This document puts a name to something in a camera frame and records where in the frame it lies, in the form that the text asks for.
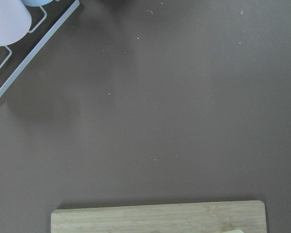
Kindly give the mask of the pink cup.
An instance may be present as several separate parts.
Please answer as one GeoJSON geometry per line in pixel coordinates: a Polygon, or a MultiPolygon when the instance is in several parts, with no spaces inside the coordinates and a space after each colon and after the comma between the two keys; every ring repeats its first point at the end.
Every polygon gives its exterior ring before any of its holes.
{"type": "Polygon", "coordinates": [[[0,0],[0,47],[22,39],[31,24],[31,14],[22,1],[0,0]]]}

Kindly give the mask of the blue cup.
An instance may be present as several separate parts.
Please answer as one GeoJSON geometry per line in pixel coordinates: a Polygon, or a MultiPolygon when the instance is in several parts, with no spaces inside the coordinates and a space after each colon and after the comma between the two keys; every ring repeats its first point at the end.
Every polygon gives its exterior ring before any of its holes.
{"type": "Polygon", "coordinates": [[[52,0],[21,0],[25,6],[39,7],[52,2],[52,0]]]}

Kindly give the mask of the wooden cutting board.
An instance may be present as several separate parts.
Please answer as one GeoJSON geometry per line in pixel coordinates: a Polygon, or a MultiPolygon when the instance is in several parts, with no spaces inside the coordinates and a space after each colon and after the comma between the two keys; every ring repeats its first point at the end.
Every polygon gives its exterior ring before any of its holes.
{"type": "Polygon", "coordinates": [[[241,229],[265,233],[265,205],[259,200],[156,204],[51,213],[52,233],[222,233],[241,229]]]}

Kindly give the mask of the white cup rack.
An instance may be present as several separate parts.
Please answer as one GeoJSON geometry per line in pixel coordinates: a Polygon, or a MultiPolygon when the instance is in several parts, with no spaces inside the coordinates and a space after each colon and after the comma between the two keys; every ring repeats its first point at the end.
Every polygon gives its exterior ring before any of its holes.
{"type": "Polygon", "coordinates": [[[39,7],[25,6],[32,17],[29,32],[0,47],[0,98],[79,5],[78,0],[53,0],[39,7]]]}

